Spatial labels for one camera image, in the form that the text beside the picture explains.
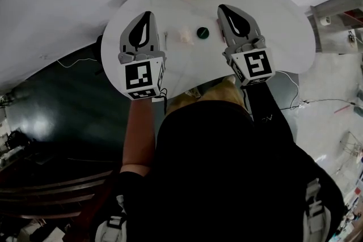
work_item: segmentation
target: white floor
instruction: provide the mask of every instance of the white floor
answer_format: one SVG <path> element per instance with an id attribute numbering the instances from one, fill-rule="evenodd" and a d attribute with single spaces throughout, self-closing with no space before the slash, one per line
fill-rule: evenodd
<path id="1" fill-rule="evenodd" d="M 300 99 L 358 102 L 358 87 L 363 88 L 361 58 L 361 54 L 316 54 L 310 70 L 299 75 Z M 363 118 L 353 112 L 353 106 L 334 113 L 346 105 L 342 101 L 320 101 L 297 109 L 297 145 L 332 176 L 343 194 L 354 187 L 363 169 L 340 143 L 348 131 L 363 142 Z"/>

